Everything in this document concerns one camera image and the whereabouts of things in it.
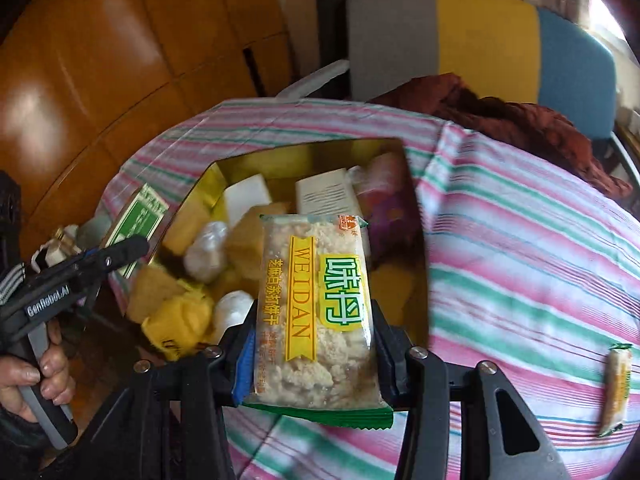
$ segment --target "gray armrest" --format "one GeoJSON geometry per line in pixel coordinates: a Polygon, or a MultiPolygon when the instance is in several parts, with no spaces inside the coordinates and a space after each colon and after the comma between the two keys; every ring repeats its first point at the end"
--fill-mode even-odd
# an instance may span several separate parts
{"type": "Polygon", "coordinates": [[[628,174],[631,180],[631,185],[634,187],[634,190],[638,192],[638,190],[640,190],[640,173],[638,172],[638,168],[636,168],[633,160],[614,132],[611,133],[611,143],[616,155],[620,158],[620,164],[625,168],[626,174],[628,174]]]}
{"type": "Polygon", "coordinates": [[[331,79],[344,74],[349,70],[349,60],[339,59],[327,66],[323,66],[321,69],[303,77],[301,80],[296,81],[293,85],[287,86],[276,97],[285,99],[301,99],[309,94],[321,89],[331,79]]]}

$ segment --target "bright window light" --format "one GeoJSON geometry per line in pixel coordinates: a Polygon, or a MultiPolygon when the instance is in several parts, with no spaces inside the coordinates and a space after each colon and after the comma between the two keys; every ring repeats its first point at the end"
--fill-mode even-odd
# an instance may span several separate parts
{"type": "Polygon", "coordinates": [[[602,27],[617,38],[620,38],[620,40],[626,41],[625,33],[602,0],[591,0],[589,2],[589,17],[591,19],[591,28],[602,27]]]}

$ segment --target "orange wooden cabinet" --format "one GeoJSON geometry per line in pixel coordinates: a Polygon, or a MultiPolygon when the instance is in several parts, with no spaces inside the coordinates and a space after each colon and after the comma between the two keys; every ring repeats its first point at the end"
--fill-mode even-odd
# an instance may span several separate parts
{"type": "Polygon", "coordinates": [[[22,187],[23,255],[91,218],[157,134],[291,79],[277,0],[32,0],[0,46],[0,163],[22,187]]]}

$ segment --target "brown garment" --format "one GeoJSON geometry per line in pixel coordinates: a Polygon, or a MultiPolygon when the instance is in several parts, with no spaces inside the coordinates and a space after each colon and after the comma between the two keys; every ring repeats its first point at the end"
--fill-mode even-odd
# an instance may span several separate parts
{"type": "Polygon", "coordinates": [[[540,105],[479,99],[462,78],[448,73],[419,77],[376,97],[372,103],[454,121],[579,176],[614,200],[629,196],[630,184],[609,176],[591,151],[591,141],[562,114],[540,105]]]}

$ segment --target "chair backrest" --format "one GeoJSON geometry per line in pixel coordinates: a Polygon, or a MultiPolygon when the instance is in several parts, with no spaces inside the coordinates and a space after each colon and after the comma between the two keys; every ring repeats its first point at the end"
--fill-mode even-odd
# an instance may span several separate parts
{"type": "Polygon", "coordinates": [[[348,0],[347,8],[355,100],[455,72],[480,97],[538,103],[590,139],[610,136],[613,57],[548,10],[520,0],[348,0]]]}

